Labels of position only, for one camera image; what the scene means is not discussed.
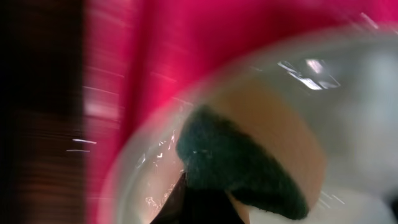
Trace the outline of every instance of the pink background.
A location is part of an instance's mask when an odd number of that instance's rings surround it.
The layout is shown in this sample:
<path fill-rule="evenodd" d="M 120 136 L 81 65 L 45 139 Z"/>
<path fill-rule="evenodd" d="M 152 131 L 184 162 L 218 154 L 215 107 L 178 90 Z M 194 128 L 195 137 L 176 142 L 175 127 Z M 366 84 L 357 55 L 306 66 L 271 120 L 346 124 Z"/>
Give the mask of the pink background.
<path fill-rule="evenodd" d="M 396 0 L 89 0 L 85 125 L 97 144 L 88 149 L 88 222 L 99 223 L 100 191 L 120 149 L 178 92 L 260 47 L 365 23 L 364 14 L 395 22 L 397 10 Z"/>

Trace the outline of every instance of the black object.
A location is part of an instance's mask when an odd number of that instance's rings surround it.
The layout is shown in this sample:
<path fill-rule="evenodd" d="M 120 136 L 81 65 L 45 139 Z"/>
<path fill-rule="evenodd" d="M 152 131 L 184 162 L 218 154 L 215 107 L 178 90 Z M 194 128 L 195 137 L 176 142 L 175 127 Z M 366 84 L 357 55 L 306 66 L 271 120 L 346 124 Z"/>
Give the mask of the black object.
<path fill-rule="evenodd" d="M 391 207 L 392 213 L 394 214 L 396 220 L 398 221 L 398 197 L 394 198 L 390 202 L 390 207 Z"/>
<path fill-rule="evenodd" d="M 194 190 L 186 175 L 178 180 L 169 199 L 151 224 L 244 224 L 222 190 Z"/>
<path fill-rule="evenodd" d="M 245 205 L 291 220 L 309 212 L 301 190 L 279 162 L 208 106 L 187 119 L 176 150 L 191 189 L 231 192 Z"/>

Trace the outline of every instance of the green felt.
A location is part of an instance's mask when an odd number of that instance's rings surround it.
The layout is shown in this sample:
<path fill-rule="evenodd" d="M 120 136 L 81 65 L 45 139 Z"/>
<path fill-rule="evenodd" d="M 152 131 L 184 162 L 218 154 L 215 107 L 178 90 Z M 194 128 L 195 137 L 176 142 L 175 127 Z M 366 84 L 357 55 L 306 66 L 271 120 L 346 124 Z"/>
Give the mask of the green felt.
<path fill-rule="evenodd" d="M 308 214 L 304 196 L 283 167 L 232 121 L 207 106 L 184 124 L 177 153 L 193 189 L 225 190 L 243 204 L 292 220 Z"/>

